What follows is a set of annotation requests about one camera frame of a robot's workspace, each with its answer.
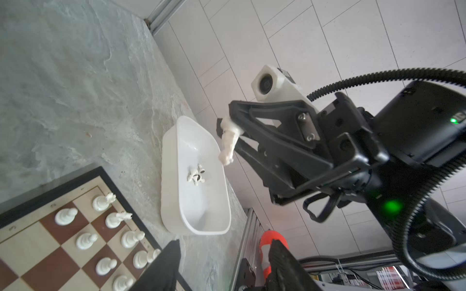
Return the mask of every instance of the orange object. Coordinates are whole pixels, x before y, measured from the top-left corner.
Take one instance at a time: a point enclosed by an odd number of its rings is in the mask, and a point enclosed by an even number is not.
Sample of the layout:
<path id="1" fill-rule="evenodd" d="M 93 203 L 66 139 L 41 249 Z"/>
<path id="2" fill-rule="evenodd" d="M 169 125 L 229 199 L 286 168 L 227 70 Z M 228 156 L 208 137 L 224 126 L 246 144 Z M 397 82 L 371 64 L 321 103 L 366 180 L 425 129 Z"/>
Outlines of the orange object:
<path id="1" fill-rule="evenodd" d="M 270 262 L 268 260 L 268 252 L 270 251 L 270 246 L 272 245 L 272 240 L 279 240 L 287 249 L 290 249 L 288 246 L 287 240 L 275 230 L 267 230 L 260 237 L 259 242 L 259 253 L 262 269 L 264 270 L 264 279 L 267 279 L 268 275 L 272 272 L 270 267 Z"/>

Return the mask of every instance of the white tiled floor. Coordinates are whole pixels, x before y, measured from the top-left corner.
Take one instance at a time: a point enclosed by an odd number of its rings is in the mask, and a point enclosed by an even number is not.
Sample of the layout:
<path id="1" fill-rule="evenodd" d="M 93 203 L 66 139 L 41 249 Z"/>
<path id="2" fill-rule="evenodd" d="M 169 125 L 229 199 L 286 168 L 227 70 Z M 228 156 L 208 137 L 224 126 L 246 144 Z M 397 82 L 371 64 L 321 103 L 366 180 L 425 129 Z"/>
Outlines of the white tiled floor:
<path id="1" fill-rule="evenodd" d="M 465 26 L 463 0 L 187 0 L 154 38 L 198 122 L 220 142 L 217 117 L 228 113 L 231 100 L 255 101 L 251 82 L 265 64 L 287 70 L 305 94 L 381 70 L 466 70 Z M 403 86 L 388 82 L 346 92 L 376 114 Z M 332 100 L 315 105 L 322 109 Z M 257 174 L 236 159 L 225 173 L 241 205 L 253 207 L 265 229 L 281 232 L 296 257 L 390 248 L 366 205 L 351 203 L 315 223 L 303 199 L 272 205 Z M 466 223 L 466 170 L 432 197 Z M 324 202 L 311 209 L 320 211 Z"/>

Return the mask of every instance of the chess pawn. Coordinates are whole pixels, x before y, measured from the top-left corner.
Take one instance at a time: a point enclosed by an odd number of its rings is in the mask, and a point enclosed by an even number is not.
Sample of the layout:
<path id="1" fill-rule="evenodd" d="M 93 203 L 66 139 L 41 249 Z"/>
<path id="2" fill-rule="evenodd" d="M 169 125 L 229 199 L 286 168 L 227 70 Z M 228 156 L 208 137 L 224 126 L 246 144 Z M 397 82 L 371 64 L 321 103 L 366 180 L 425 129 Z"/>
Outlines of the chess pawn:
<path id="1" fill-rule="evenodd" d="M 147 252 L 145 250 L 140 250 L 133 257 L 133 265 L 136 269 L 144 268 L 148 263 Z"/>
<path id="2" fill-rule="evenodd" d="M 153 251 L 149 251 L 147 253 L 147 262 L 150 264 L 152 263 L 156 258 L 157 256 L 161 253 L 162 251 L 160 249 L 155 249 Z"/>
<path id="3" fill-rule="evenodd" d="M 55 215 L 55 222 L 58 225 L 70 224 L 74 220 L 76 214 L 78 214 L 78 209 L 64 208 L 58 211 L 57 214 Z"/>
<path id="4" fill-rule="evenodd" d="M 118 276 L 115 281 L 113 281 L 113 291 L 125 291 L 134 284 L 132 278 L 128 278 L 125 275 Z"/>
<path id="5" fill-rule="evenodd" d="M 142 240 L 145 236 L 143 231 L 127 231 L 121 237 L 121 245 L 127 249 L 132 248 L 138 241 Z"/>
<path id="6" fill-rule="evenodd" d="M 117 266 L 117 260 L 105 257 L 101 259 L 96 266 L 96 273 L 99 276 L 107 275 L 111 269 Z"/>
<path id="7" fill-rule="evenodd" d="M 132 213 L 128 213 L 126 211 L 122 211 L 120 213 L 112 212 L 108 214 L 107 218 L 105 219 L 105 225 L 108 228 L 116 228 L 123 220 L 131 219 L 132 215 Z"/>
<path id="8" fill-rule="evenodd" d="M 104 211 L 109 207 L 110 203 L 115 202 L 116 199 L 117 196 L 111 192 L 106 196 L 97 196 L 94 198 L 94 201 L 92 201 L 92 208 L 96 211 Z"/>
<path id="9" fill-rule="evenodd" d="M 81 234 L 78 236 L 76 240 L 76 247 L 80 250 L 87 250 L 92 246 L 92 244 L 97 240 L 97 234 L 90 234 L 88 232 Z"/>

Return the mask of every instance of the camera lens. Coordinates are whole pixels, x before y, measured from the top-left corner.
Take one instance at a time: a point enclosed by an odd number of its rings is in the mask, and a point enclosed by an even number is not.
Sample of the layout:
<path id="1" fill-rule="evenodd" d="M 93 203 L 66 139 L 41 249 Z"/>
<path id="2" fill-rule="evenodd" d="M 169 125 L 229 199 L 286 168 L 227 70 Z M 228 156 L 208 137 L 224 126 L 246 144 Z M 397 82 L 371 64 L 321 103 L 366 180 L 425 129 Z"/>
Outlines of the camera lens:
<path id="1" fill-rule="evenodd" d="M 273 83 L 274 81 L 271 75 L 267 74 L 263 76 L 259 83 L 260 92 L 264 95 L 270 92 L 270 90 L 272 89 Z"/>

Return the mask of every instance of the chessboard frame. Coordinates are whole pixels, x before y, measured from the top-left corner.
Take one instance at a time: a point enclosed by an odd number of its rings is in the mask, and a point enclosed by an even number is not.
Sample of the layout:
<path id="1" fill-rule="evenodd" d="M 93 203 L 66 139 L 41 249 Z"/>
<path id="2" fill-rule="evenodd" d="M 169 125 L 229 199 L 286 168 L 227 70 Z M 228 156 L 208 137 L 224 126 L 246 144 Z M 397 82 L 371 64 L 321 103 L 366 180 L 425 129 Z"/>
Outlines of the chessboard frame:
<path id="1" fill-rule="evenodd" d="M 137 213 L 133 210 L 128 201 L 124 198 L 123 194 L 117 188 L 115 183 L 113 183 L 112 179 L 107 174 L 107 172 L 105 172 L 102 166 L 90 170 L 89 172 L 75 179 L 72 179 L 71 181 L 59 185 L 56 188 L 53 188 L 35 198 L 32 198 L 0 214 L 0 229 L 97 177 L 100 177 L 108 186 L 110 191 L 112 191 L 116 195 L 116 199 L 120 202 L 123 208 L 127 212 L 133 213 L 132 220 L 140 230 L 145 232 L 145 238 L 149 241 L 149 243 L 154 248 L 159 248 L 162 250 L 158 242 L 155 240 L 154 236 L 149 232 L 147 227 L 144 225 Z M 185 291 L 192 291 L 188 283 L 185 281 L 185 279 L 181 276 L 179 272 L 177 273 L 176 279 Z"/>

